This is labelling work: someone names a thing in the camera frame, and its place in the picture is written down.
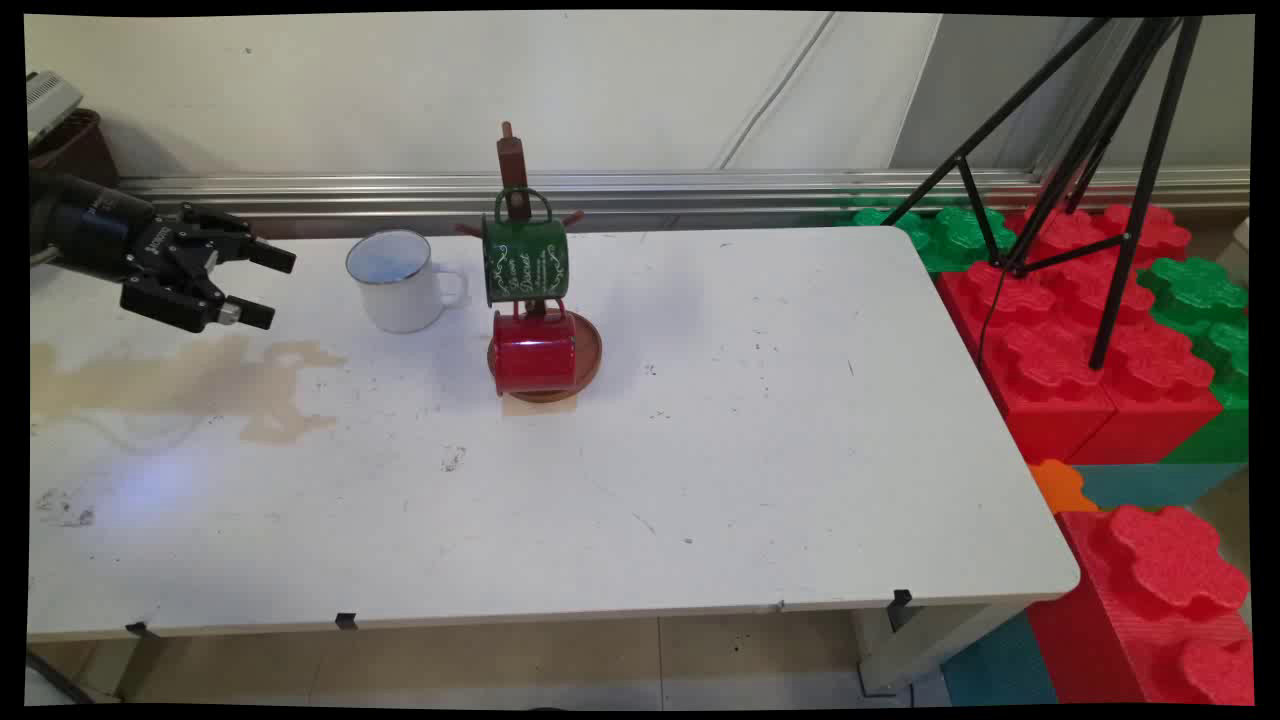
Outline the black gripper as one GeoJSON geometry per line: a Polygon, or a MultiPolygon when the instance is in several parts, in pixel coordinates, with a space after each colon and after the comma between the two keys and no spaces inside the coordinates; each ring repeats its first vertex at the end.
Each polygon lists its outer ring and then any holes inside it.
{"type": "Polygon", "coordinates": [[[201,333],[210,324],[271,328],[276,310],[238,297],[198,299],[215,292],[216,264],[248,261],[291,274],[296,255],[255,234],[229,213],[183,202],[164,217],[151,202],[74,176],[29,178],[29,242],[37,258],[61,269],[122,286],[120,307],[201,333]]]}

